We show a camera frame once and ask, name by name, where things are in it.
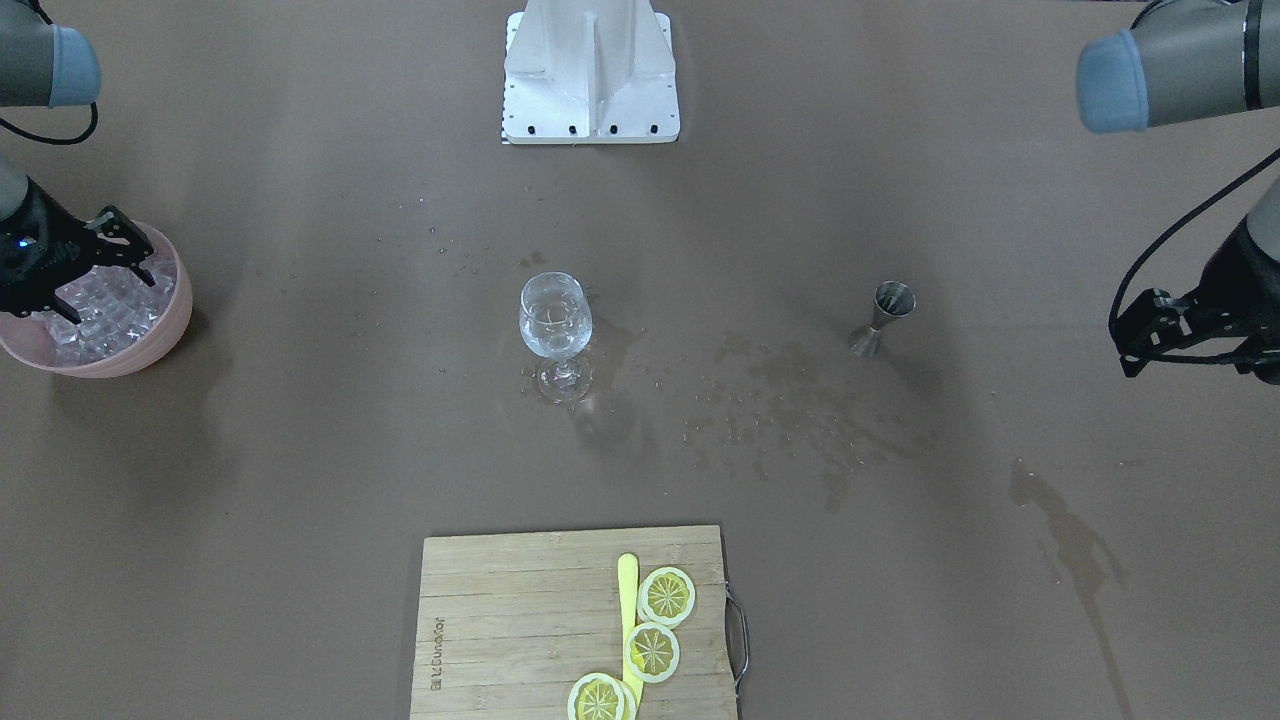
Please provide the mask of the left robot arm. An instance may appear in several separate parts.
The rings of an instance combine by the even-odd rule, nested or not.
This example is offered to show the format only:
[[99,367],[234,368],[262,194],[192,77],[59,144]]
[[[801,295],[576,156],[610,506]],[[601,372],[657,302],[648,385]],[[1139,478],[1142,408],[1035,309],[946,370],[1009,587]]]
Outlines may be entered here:
[[[1082,123],[1097,135],[1138,132],[1275,108],[1275,1],[1152,1],[1130,27],[1088,44],[1076,64]],[[1152,363],[1231,366],[1279,380],[1279,188],[1271,186],[1176,297],[1125,295],[1176,232],[1277,161],[1271,152],[1174,222],[1123,277],[1107,328],[1126,377]]]

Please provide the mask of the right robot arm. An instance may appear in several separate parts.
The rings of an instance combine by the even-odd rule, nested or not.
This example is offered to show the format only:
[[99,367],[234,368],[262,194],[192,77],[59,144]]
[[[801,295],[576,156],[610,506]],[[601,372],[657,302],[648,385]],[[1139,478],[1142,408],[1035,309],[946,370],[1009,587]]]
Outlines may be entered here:
[[[86,129],[47,137],[5,120],[12,133],[50,146],[88,140],[99,126],[101,68],[78,29],[55,23],[38,1],[1,6],[1,105],[88,108]],[[17,318],[55,313],[72,325],[81,314],[58,291],[100,266],[124,268],[152,287],[145,268],[155,252],[147,234],[116,206],[83,222],[8,159],[1,168],[1,310]]]

